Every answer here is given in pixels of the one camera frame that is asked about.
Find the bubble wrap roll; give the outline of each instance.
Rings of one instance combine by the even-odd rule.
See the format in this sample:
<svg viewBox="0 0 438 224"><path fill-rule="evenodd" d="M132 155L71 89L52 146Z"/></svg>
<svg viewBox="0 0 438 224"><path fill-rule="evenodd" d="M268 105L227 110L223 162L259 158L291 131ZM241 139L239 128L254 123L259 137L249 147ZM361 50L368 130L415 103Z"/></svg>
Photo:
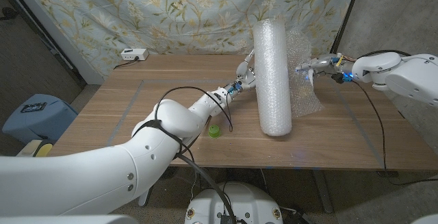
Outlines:
<svg viewBox="0 0 438 224"><path fill-rule="evenodd" d="M324 109L313 91L308 71L295 71L295 67L310 62L311 44L299 30L286 32L287 60L292 118Z"/></svg>
<svg viewBox="0 0 438 224"><path fill-rule="evenodd" d="M261 130L282 136L292 129L283 21L264 20L253 27L257 103Z"/></svg>

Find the patterned fabric backdrop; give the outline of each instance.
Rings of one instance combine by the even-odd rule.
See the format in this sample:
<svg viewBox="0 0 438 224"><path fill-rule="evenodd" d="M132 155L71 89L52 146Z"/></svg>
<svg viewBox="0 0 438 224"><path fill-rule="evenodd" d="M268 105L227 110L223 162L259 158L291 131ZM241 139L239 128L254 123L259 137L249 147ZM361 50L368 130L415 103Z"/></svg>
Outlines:
<svg viewBox="0 0 438 224"><path fill-rule="evenodd" d="M83 58L107 77L124 48L150 53L248 53L252 26L282 18L329 52L350 0L38 0Z"/></svg>

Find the green object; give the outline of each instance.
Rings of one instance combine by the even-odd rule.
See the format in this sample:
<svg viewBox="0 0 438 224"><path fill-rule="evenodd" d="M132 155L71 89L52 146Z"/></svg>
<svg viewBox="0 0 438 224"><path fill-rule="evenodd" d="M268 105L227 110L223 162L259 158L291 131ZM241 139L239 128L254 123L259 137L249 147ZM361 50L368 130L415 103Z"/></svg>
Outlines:
<svg viewBox="0 0 438 224"><path fill-rule="evenodd" d="M220 129L217 125L211 125L208 129L208 136L210 138L218 138L220 136Z"/></svg>

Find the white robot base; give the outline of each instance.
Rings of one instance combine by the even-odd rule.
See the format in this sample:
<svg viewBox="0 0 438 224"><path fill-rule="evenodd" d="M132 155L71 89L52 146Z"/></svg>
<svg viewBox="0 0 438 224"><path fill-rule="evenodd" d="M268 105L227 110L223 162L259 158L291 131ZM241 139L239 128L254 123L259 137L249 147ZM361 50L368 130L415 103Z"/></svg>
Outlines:
<svg viewBox="0 0 438 224"><path fill-rule="evenodd" d="M278 204L257 187L242 182L227 182L225 187L224 184L220 184L219 187L224 188L238 222L242 220L241 223L253 224L283 223ZM209 188L199 193L190 202L184 223L228 223L224 220L227 217L228 212L219 195Z"/></svg>

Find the white power strip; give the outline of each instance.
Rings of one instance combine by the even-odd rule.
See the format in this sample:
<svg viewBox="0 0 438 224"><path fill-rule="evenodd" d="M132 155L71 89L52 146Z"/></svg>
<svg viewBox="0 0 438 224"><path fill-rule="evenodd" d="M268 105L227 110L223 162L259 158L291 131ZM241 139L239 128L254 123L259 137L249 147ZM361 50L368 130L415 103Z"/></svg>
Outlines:
<svg viewBox="0 0 438 224"><path fill-rule="evenodd" d="M145 60L149 55L147 49L123 49L121 56L123 60L135 60L138 56L138 60Z"/></svg>

